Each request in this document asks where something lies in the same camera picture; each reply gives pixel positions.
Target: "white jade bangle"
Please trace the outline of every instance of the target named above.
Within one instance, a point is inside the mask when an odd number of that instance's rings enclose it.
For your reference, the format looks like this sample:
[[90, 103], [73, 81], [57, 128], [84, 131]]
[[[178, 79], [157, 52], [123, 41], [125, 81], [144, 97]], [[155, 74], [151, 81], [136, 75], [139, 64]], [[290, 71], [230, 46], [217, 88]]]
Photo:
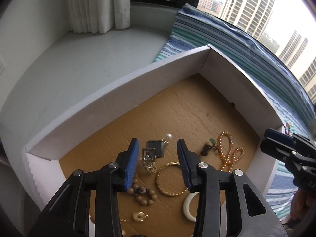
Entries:
[[195, 222], [196, 217], [194, 217], [190, 214], [189, 206], [190, 206], [190, 203], [191, 203], [193, 197], [197, 194], [199, 194], [199, 192], [189, 193], [189, 195], [185, 198], [185, 201], [183, 203], [183, 213], [184, 213], [185, 217], [187, 219], [191, 220], [192, 222]]

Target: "gold bangle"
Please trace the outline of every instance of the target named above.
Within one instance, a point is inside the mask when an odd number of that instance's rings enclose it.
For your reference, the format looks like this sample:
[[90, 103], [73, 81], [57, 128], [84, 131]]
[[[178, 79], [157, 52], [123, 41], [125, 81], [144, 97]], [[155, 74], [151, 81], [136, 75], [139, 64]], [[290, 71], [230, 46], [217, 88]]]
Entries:
[[170, 163], [167, 163], [166, 165], [162, 166], [162, 167], [158, 170], [158, 173], [157, 173], [157, 175], [156, 175], [156, 184], [157, 184], [157, 187], [158, 187], [158, 189], [159, 189], [164, 195], [168, 195], [168, 196], [179, 196], [179, 195], [185, 193], [185, 192], [187, 191], [187, 189], [188, 189], [188, 188], [186, 188], [184, 191], [179, 192], [179, 193], [169, 193], [169, 192], [166, 192], [165, 190], [163, 190], [163, 189], [161, 188], [161, 186], [159, 185], [159, 176], [160, 176], [161, 171], [162, 171], [164, 168], [168, 167], [168, 166], [174, 166], [174, 165], [180, 165], [180, 163], [179, 163], [179, 162], [170, 162]]

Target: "metal screw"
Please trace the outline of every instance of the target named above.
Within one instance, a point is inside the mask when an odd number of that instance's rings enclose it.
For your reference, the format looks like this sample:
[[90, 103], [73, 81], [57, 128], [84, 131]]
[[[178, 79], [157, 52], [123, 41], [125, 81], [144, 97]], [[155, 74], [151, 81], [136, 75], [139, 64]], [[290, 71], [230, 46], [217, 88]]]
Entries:
[[111, 162], [109, 168], [117, 168], [119, 165], [116, 162]]
[[207, 167], [208, 167], [207, 163], [205, 163], [205, 162], [200, 162], [200, 163], [198, 164], [198, 166], [199, 166], [200, 168], [207, 168]]
[[75, 171], [73, 172], [73, 175], [74, 175], [74, 176], [81, 176], [81, 175], [82, 175], [82, 170], [80, 170], [80, 169], [75, 170]]
[[242, 176], [244, 174], [244, 172], [242, 172], [240, 169], [236, 169], [234, 173], [235, 175], [238, 175], [238, 176]]

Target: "curtain fold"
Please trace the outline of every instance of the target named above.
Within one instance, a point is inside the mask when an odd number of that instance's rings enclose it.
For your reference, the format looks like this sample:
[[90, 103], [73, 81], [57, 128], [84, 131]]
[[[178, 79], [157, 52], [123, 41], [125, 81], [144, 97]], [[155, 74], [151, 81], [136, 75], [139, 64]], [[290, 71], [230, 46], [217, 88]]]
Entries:
[[67, 0], [67, 6], [75, 33], [106, 33], [131, 25], [130, 0]]

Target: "blue striped cloth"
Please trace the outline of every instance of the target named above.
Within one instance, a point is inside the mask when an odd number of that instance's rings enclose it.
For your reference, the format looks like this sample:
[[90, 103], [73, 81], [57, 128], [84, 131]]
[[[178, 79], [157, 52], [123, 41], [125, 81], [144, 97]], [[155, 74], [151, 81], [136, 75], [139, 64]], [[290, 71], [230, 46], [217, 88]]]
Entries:
[[[155, 61], [211, 44], [241, 67], [265, 92], [290, 133], [308, 137], [314, 108], [303, 87], [261, 43], [235, 26], [188, 4], [177, 12], [172, 32]], [[293, 175], [279, 162], [266, 199], [280, 219], [290, 212], [297, 187]]]

